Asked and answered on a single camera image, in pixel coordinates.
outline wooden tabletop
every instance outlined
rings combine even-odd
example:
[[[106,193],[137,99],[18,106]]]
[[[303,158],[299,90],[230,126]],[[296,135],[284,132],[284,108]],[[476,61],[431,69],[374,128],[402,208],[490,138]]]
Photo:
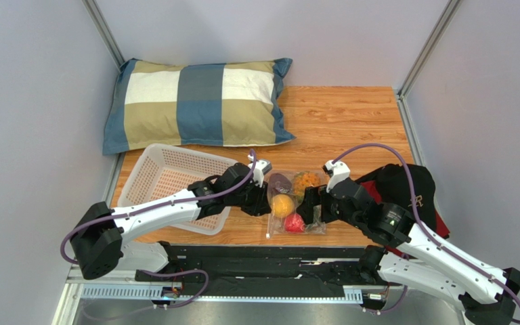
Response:
[[[272,162],[274,170],[320,170],[330,159],[353,146],[378,142],[395,148],[407,162],[412,154],[392,88],[389,87],[287,87],[278,100],[285,126],[296,140],[279,146],[256,147],[258,158]],[[185,146],[186,148],[247,162],[248,148]],[[126,153],[112,206],[143,150]],[[359,177],[389,163],[392,153],[365,148],[343,158],[352,177]],[[247,244],[296,246],[367,246],[372,242],[342,221],[329,223],[325,235],[276,234],[266,238],[268,216],[251,217],[232,208],[224,228],[206,236],[166,227],[138,238],[141,242],[165,240],[172,244]]]

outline white square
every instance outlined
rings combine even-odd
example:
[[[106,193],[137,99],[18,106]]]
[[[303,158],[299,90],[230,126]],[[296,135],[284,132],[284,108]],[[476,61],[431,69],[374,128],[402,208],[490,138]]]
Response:
[[[126,104],[176,102],[180,71],[132,73],[126,92]]]
[[[259,100],[272,104],[274,90],[272,73],[224,68],[222,78],[223,100]]]

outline red cloth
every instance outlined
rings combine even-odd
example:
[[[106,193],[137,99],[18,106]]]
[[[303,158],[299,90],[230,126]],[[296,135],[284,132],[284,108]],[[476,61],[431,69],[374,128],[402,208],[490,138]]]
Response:
[[[376,190],[376,181],[365,181],[360,183],[361,186],[364,186],[366,188],[366,191],[370,194],[371,197],[376,201],[376,203],[382,202],[382,197]],[[440,217],[438,214],[438,211],[435,211],[436,214],[436,234],[438,236],[441,236],[442,238],[448,238],[448,235],[450,234],[450,230],[448,227],[446,227],[446,224],[444,223],[444,220]],[[391,247],[386,247],[388,251],[391,251],[392,253],[395,253],[398,256],[402,255],[402,252]]]

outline white basket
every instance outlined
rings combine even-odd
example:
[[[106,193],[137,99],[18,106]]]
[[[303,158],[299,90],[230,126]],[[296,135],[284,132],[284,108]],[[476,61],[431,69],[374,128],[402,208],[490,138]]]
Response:
[[[222,175],[234,159],[205,154],[185,148],[152,144],[138,159],[118,199],[118,207],[129,207],[170,196],[195,181]],[[219,215],[174,225],[204,235],[215,235],[222,227],[230,208]]]

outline checkered pillow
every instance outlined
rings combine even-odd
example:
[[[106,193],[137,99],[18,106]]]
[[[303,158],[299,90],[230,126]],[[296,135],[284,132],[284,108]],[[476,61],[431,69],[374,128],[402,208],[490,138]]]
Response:
[[[122,66],[104,132],[104,154],[153,143],[270,146],[295,137],[276,103],[288,58],[168,66],[132,59]]]

